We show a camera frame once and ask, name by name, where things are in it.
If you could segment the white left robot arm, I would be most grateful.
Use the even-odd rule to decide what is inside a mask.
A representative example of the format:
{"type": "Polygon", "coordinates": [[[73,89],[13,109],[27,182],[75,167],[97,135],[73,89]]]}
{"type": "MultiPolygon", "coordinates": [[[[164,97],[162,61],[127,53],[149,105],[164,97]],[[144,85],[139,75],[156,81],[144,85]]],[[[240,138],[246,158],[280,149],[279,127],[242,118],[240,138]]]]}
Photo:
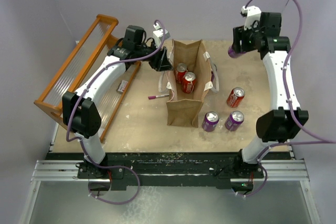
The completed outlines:
{"type": "Polygon", "coordinates": [[[135,62],[147,61],[157,72],[173,70],[167,58],[167,48],[163,45],[169,38],[169,32],[159,20],[154,22],[153,27],[152,42],[147,45],[146,31],[140,26],[128,26],[124,37],[108,51],[95,73],[76,91],[67,91],[62,96],[66,134],[75,134],[75,137],[67,137],[66,140],[79,141],[85,160],[91,163],[90,173],[96,178],[102,178],[108,172],[108,165],[104,162],[106,153],[98,133],[102,119],[97,106],[103,96],[135,62]]]}

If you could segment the brown canvas tote bag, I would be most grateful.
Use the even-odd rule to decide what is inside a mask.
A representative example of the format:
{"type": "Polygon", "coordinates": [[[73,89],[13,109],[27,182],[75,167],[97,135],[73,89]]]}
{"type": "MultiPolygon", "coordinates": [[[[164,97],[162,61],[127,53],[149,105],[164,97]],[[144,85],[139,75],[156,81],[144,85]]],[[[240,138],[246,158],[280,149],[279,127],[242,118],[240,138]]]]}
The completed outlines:
{"type": "Polygon", "coordinates": [[[165,71],[159,79],[159,92],[169,92],[166,103],[167,125],[198,127],[198,115],[209,91],[219,91],[219,79],[216,65],[210,57],[202,40],[185,44],[173,40],[172,50],[167,56],[173,66],[172,71],[165,71]],[[179,63],[185,63],[187,70],[196,75],[196,84],[192,93],[184,93],[182,85],[175,81],[175,68],[179,63]],[[211,71],[215,80],[211,82],[211,71]]]}

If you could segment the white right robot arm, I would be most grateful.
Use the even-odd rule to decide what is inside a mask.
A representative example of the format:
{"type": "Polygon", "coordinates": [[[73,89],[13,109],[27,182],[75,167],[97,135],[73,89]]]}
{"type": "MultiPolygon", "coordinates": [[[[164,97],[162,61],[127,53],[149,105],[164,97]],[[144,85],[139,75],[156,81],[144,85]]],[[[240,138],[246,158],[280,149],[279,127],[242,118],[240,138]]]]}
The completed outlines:
{"type": "Polygon", "coordinates": [[[233,29],[233,44],[228,50],[231,57],[258,51],[266,68],[270,110],[256,122],[256,136],[249,145],[240,150],[233,163],[234,173],[246,177],[257,170],[261,159],[276,146],[286,145],[304,125],[309,113],[300,108],[293,88],[290,60],[291,49],[288,37],[280,35],[281,14],[262,12],[258,8],[243,8],[245,17],[242,26],[233,29]]]}

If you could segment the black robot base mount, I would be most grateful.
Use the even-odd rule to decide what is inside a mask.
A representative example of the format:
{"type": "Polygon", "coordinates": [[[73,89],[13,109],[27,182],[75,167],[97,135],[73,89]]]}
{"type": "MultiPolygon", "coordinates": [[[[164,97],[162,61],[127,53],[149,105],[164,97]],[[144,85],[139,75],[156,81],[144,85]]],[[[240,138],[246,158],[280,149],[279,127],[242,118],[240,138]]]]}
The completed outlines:
{"type": "Polygon", "coordinates": [[[49,153],[48,161],[74,161],[76,177],[111,190],[128,186],[231,188],[231,179],[263,179],[265,165],[244,165],[237,152],[107,153],[100,167],[82,153],[49,153]]]}

